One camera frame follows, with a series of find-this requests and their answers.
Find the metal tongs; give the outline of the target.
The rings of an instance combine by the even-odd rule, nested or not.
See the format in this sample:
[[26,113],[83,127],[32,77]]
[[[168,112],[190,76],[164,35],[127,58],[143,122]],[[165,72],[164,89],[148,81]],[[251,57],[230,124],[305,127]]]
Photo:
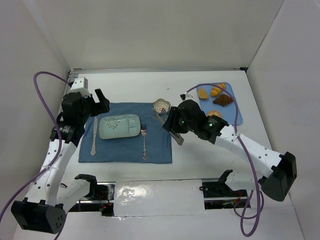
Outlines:
[[[166,122],[166,120],[168,119],[168,116],[169,116],[169,114],[167,112],[165,112],[165,110],[163,110],[163,109],[161,110],[160,113],[158,113],[155,109],[153,109],[152,113],[153,113],[153,117],[158,122],[160,122],[161,125],[165,124],[165,122]],[[168,133],[171,135],[171,137],[176,141],[176,143],[179,146],[183,145],[184,138],[179,133],[174,133],[174,132],[171,132],[171,131],[169,131]]]

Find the sliced bread piece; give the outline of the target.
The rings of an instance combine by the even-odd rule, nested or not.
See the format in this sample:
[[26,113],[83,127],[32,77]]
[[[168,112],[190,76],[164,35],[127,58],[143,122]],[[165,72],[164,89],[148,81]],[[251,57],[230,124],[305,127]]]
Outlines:
[[203,88],[197,90],[197,95],[200,100],[207,100],[209,98],[207,92]]

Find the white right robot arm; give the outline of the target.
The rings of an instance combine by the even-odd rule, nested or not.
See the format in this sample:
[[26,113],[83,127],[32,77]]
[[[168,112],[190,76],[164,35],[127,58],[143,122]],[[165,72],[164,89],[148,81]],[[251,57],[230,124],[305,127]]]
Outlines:
[[192,132],[248,161],[262,175],[257,181],[262,192],[274,201],[284,201],[297,178],[297,161],[292,153],[281,154],[239,134],[226,120],[206,116],[191,99],[170,108],[163,128],[175,134]]

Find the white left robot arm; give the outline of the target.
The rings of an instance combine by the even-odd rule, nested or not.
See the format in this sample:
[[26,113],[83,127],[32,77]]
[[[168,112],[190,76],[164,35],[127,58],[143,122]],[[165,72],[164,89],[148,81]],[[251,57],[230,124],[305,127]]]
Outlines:
[[11,206],[11,213],[23,230],[57,234],[76,202],[94,195],[97,179],[93,175],[79,174],[65,188],[61,182],[87,120],[110,110],[110,102],[102,91],[95,89],[95,93],[98,102],[91,94],[85,96],[80,91],[63,96],[62,111],[55,119],[40,175],[32,180],[24,199]]

